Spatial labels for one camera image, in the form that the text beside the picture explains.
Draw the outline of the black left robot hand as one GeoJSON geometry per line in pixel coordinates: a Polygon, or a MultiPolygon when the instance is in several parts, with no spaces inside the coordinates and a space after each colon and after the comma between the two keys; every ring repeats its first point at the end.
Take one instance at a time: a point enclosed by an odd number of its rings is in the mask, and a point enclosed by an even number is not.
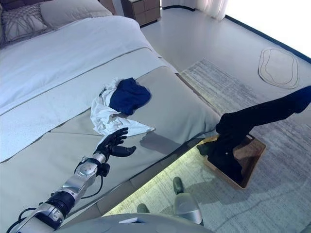
{"type": "Polygon", "coordinates": [[[95,149],[93,154],[102,154],[108,159],[110,155],[115,157],[128,157],[137,149],[133,147],[123,147],[121,144],[127,138],[128,128],[122,128],[108,135],[95,149]]]}

